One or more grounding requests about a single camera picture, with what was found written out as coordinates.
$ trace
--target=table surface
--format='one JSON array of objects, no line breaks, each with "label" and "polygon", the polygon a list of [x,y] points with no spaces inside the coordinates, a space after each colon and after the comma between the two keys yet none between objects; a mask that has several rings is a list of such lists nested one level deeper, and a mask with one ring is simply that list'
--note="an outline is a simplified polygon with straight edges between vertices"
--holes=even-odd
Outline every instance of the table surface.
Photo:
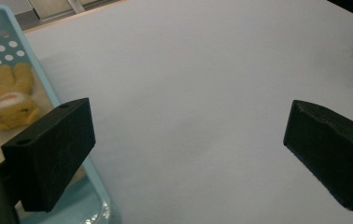
[{"label": "table surface", "polygon": [[353,120],[353,14],[324,0],[129,0],[27,35],[123,223],[353,223],[283,146],[294,99]]}]

